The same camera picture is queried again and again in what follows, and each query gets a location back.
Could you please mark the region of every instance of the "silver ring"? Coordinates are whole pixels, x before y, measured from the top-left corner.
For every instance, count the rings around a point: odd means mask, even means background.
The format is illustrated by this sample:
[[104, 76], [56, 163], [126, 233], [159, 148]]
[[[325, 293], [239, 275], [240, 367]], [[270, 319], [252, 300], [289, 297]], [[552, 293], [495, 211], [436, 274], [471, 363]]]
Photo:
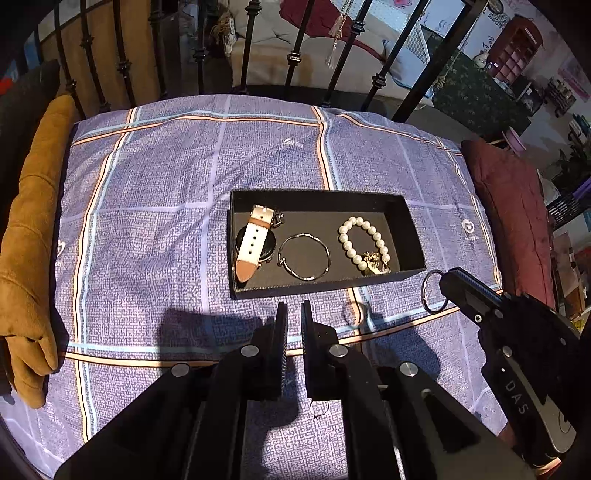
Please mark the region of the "silver ring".
[[431, 270], [427, 273], [427, 275], [425, 276], [425, 279], [423, 280], [423, 284], [421, 285], [421, 303], [423, 304], [423, 308], [425, 309], [425, 311], [427, 313], [430, 313], [431, 315], [435, 315], [436, 313], [441, 313], [443, 310], [445, 310], [445, 307], [447, 307], [447, 302], [448, 299], [445, 299], [445, 301], [443, 302], [443, 305], [441, 306], [441, 308], [439, 310], [432, 310], [431, 308], [429, 308], [429, 305], [427, 305], [427, 280], [429, 280], [429, 278], [431, 277], [431, 275], [433, 275], [434, 273], [439, 273], [441, 276], [443, 276], [443, 272], [441, 270]]
[[[285, 261], [285, 257], [281, 258], [281, 250], [283, 250], [283, 246], [289, 241], [289, 240], [293, 240], [294, 238], [299, 238], [301, 236], [306, 236], [308, 238], [311, 238], [312, 240], [318, 242], [320, 245], [322, 245], [324, 247], [324, 249], [326, 250], [326, 258], [329, 262], [329, 264], [326, 266], [326, 269], [317, 277], [300, 277], [296, 272], [294, 272], [289, 265], [287, 265], [287, 262]], [[279, 251], [277, 252], [277, 265], [280, 267], [283, 265], [283, 268], [285, 268], [289, 274], [293, 275], [295, 278], [299, 279], [299, 280], [303, 280], [303, 281], [313, 281], [313, 280], [318, 280], [321, 276], [323, 276], [325, 273], [328, 272], [329, 268], [330, 268], [330, 252], [328, 247], [323, 243], [322, 240], [320, 240], [320, 238], [318, 238], [317, 236], [314, 235], [310, 235], [309, 233], [298, 233], [297, 235], [292, 235], [287, 237], [283, 243], [281, 244], [281, 246], [279, 247]]]

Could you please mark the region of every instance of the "gold pendant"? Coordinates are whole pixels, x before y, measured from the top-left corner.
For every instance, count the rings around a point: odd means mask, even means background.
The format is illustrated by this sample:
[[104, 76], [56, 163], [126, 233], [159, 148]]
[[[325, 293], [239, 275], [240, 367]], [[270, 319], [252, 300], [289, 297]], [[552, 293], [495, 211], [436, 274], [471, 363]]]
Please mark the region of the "gold pendant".
[[374, 275], [382, 275], [384, 273], [390, 273], [390, 269], [388, 268], [388, 264], [384, 264], [381, 262], [379, 253], [377, 252], [365, 252], [363, 254], [363, 260], [367, 263], [368, 267], [363, 272], [364, 274], [368, 275], [369, 273], [373, 273]]

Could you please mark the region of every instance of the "mustard yellow pillow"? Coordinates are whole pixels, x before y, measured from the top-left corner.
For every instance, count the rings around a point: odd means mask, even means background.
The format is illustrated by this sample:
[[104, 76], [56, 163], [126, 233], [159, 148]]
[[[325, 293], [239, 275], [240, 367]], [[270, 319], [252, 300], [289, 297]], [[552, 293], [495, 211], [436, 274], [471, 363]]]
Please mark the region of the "mustard yellow pillow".
[[47, 107], [21, 170], [0, 249], [0, 338], [9, 355], [4, 364], [32, 408], [45, 404], [44, 376], [58, 365], [49, 309], [51, 245], [75, 111], [69, 95]]

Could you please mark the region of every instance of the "pearl bracelet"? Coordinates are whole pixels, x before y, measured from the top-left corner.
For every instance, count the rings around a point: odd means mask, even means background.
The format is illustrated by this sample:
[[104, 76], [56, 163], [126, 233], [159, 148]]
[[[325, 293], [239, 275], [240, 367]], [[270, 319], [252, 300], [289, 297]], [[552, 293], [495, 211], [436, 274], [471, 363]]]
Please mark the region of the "pearl bracelet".
[[339, 227], [339, 242], [343, 244], [343, 249], [347, 252], [347, 257], [349, 257], [362, 272], [367, 270], [368, 263], [355, 251], [353, 243], [351, 243], [349, 235], [347, 235], [347, 232], [353, 228], [353, 225], [360, 226], [372, 236], [375, 240], [375, 246], [378, 247], [379, 253], [382, 255], [382, 262], [384, 263], [384, 266], [388, 268], [390, 255], [388, 254], [388, 247], [384, 245], [384, 241], [382, 240], [382, 234], [379, 233], [374, 226], [371, 226], [367, 220], [363, 220], [361, 217], [350, 217], [349, 220]]

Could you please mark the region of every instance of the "red cabinet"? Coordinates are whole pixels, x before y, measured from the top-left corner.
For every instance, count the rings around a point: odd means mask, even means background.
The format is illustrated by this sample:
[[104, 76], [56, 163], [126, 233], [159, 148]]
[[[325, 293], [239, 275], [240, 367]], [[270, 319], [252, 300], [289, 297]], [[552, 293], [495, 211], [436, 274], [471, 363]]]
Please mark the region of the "red cabinet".
[[513, 84], [542, 46], [542, 35], [534, 23], [516, 15], [491, 47], [488, 72], [507, 85]]

